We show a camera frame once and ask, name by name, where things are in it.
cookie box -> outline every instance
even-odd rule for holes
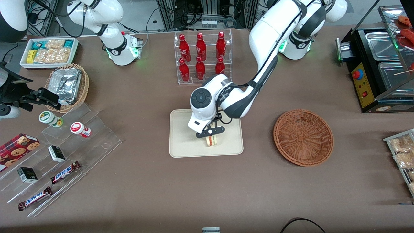
[[[39,140],[21,133],[6,144],[0,146],[0,172],[17,162],[39,145]]]
[[[43,42],[43,41],[48,41],[49,39],[56,39],[56,40],[65,40],[65,41],[72,41],[72,45],[71,45],[71,49],[70,49],[70,54],[69,54],[69,58],[67,60],[66,63],[27,63],[27,56],[30,56],[30,51],[32,51],[33,49],[33,45],[39,42]],[[76,54],[76,49],[78,47],[78,40],[72,37],[53,37],[53,38],[38,38],[38,39],[30,39],[27,42],[26,48],[24,50],[23,56],[20,60],[20,65],[26,69],[53,69],[53,68],[57,68],[57,67],[61,67],[61,66],[65,66],[65,65],[69,65],[72,64],[74,58],[75,58],[75,54]]]

red cookie box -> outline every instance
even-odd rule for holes
[[[0,172],[17,162],[40,145],[37,138],[19,134],[6,144],[0,146]]]

small black and white box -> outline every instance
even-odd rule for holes
[[[21,167],[17,169],[21,180],[25,183],[34,183],[37,181],[37,176],[33,171],[33,168],[30,167]]]
[[[52,156],[52,159],[56,162],[64,162],[65,161],[65,156],[62,153],[62,150],[57,147],[57,146],[49,146],[49,154]]]

yellow control panel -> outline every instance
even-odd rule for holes
[[[358,93],[359,102],[361,103],[361,106],[365,108],[370,103],[374,102],[375,99],[362,63],[351,72],[351,75],[352,80],[354,80],[356,92]]]

brown table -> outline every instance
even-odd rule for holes
[[[179,86],[173,33],[152,34],[143,59],[114,65],[97,37],[79,39],[76,62],[90,77],[87,103],[125,140],[85,178],[35,218],[0,196],[1,232],[279,232],[295,217],[327,232],[413,232],[414,206],[382,138],[414,128],[414,114],[362,114],[346,67],[335,65],[335,38],[349,30],[324,27],[300,61],[280,56],[267,85],[242,118],[241,155],[172,158],[169,115],[189,108],[194,87]],[[256,72],[247,30],[233,30],[233,77]],[[31,88],[50,70],[25,70]],[[285,111],[303,108],[324,118],[335,136],[331,157],[298,167],[273,142],[273,125]],[[0,143],[18,133],[38,135],[44,106],[0,121]],[[285,232],[318,232],[294,223]]]

